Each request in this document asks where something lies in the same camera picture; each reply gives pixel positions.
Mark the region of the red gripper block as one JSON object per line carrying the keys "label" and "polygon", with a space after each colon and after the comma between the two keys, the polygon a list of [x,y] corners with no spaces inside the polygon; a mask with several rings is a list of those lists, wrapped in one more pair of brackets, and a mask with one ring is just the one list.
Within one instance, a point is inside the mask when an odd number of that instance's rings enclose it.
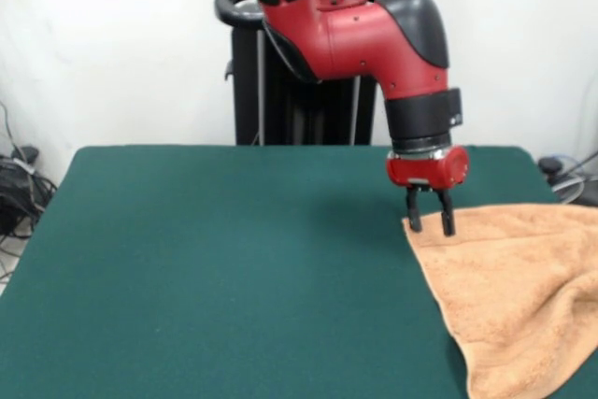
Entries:
{"label": "red gripper block", "polygon": [[449,146],[421,153],[394,153],[387,156],[386,169],[389,179],[406,189],[406,211],[410,229],[422,230],[418,207],[417,186],[434,189],[441,204],[441,221],[444,236],[456,235],[454,208],[448,189],[462,184],[469,170],[469,156],[464,147]]}

